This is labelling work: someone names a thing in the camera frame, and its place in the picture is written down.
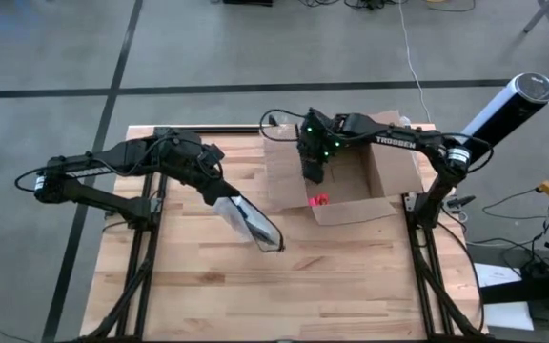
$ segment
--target open cardboard box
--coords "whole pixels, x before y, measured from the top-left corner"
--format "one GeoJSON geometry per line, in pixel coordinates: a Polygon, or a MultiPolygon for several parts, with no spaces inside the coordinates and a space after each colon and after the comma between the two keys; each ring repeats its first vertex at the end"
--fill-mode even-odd
{"type": "MultiPolygon", "coordinates": [[[[399,124],[397,111],[370,115],[384,124],[399,124]]],[[[293,126],[269,128],[278,138],[295,138],[293,126]]],[[[312,207],[320,225],[363,222],[397,214],[387,196],[422,192],[422,184],[412,152],[370,144],[340,150],[323,166],[320,184],[302,177],[295,142],[275,142],[264,138],[268,195],[280,209],[308,207],[308,199],[327,193],[328,205],[312,207]]]]}

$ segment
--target red object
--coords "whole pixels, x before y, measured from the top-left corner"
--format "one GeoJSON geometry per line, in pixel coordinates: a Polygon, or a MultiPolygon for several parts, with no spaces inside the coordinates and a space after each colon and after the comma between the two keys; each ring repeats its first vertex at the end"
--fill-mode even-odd
{"type": "Polygon", "coordinates": [[[327,193],[323,193],[318,196],[309,198],[309,205],[311,206],[328,205],[329,203],[330,203],[330,196],[327,193]]]}

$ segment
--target wooden tabletop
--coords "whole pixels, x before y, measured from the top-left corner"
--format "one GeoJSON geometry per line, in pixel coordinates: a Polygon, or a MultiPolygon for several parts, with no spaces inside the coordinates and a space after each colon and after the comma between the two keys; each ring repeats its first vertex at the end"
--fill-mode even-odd
{"type": "MultiPolygon", "coordinates": [[[[152,126],[134,126],[127,138],[152,133],[152,126]]],[[[400,196],[391,197],[399,215],[318,226],[308,209],[277,212],[269,204],[259,135],[202,137],[226,153],[226,180],[276,223],[287,249],[264,254],[253,242],[242,242],[198,192],[170,180],[145,340],[425,338],[400,196]]],[[[428,188],[436,174],[422,154],[417,158],[428,188]]],[[[137,196],[142,186],[142,177],[118,177],[114,193],[137,196]]],[[[443,215],[440,221],[463,240],[459,225],[443,215]]],[[[132,235],[126,226],[103,234],[81,334],[96,328],[121,294],[132,235]]],[[[446,290],[477,326],[478,291],[469,261],[449,233],[435,230],[435,237],[446,290]]],[[[129,332],[132,323],[131,309],[129,332]]]]}

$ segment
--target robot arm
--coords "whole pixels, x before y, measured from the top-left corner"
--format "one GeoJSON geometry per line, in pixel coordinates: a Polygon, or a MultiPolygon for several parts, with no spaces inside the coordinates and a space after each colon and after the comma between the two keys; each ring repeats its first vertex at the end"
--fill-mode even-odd
{"type": "Polygon", "coordinates": [[[427,156],[437,172],[437,180],[428,192],[417,196],[413,214],[419,226],[434,228],[442,200],[465,178],[471,161],[466,148],[439,131],[380,124],[358,113],[337,114],[331,119],[310,109],[297,140],[303,175],[320,183],[323,164],[340,149],[373,143],[419,151],[427,156]]]}
{"type": "Polygon", "coordinates": [[[107,173],[143,176],[159,172],[195,188],[207,205],[225,202],[226,206],[219,208],[226,209],[223,215],[237,230],[250,233],[260,248],[281,251],[283,241],[278,228],[224,180],[220,164],[223,158],[224,153],[216,145],[202,144],[193,131],[158,128],[152,136],[118,143],[108,151],[52,158],[39,172],[33,193],[42,203],[72,201],[120,213],[131,227],[149,227],[155,207],[151,199],[124,198],[83,185],[78,179],[107,173]],[[239,229],[237,226],[242,224],[245,226],[239,229]]]}

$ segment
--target gray floor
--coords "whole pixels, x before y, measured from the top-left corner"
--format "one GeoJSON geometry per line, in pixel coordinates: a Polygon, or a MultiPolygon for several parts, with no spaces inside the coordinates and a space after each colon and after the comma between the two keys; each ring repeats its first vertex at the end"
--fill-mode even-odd
{"type": "MultiPolygon", "coordinates": [[[[459,6],[463,0],[452,0],[459,6]]],[[[477,0],[467,13],[403,5],[421,80],[504,79],[519,72],[549,76],[549,24],[527,36],[524,24],[538,10],[528,0],[477,0]]],[[[107,88],[132,11],[132,0],[0,0],[0,90],[107,88]]],[[[399,13],[395,6],[357,12],[342,3],[306,9],[278,0],[272,9],[211,4],[207,0],[145,0],[123,87],[408,81],[399,13]]],[[[425,90],[437,126],[458,131],[498,88],[425,90]]],[[[92,146],[104,97],[0,99],[0,330],[38,341],[70,232],[74,206],[45,206],[17,191],[13,178],[58,154],[92,146]]],[[[117,99],[105,147],[131,124],[255,123],[267,109],[329,113],[400,109],[425,121],[416,90],[297,91],[117,99]]],[[[468,206],[470,240],[531,238],[538,221],[515,222],[479,210],[549,178],[549,107],[497,146],[491,164],[459,188],[478,199],[468,206]]],[[[97,186],[112,187],[108,177],[97,186]]],[[[498,209],[544,213],[542,195],[498,209]]],[[[98,253],[102,212],[90,211],[59,339],[76,337],[98,253]]],[[[542,339],[549,333],[493,330],[498,336],[542,339]]],[[[10,342],[0,335],[0,342],[10,342]]]]}

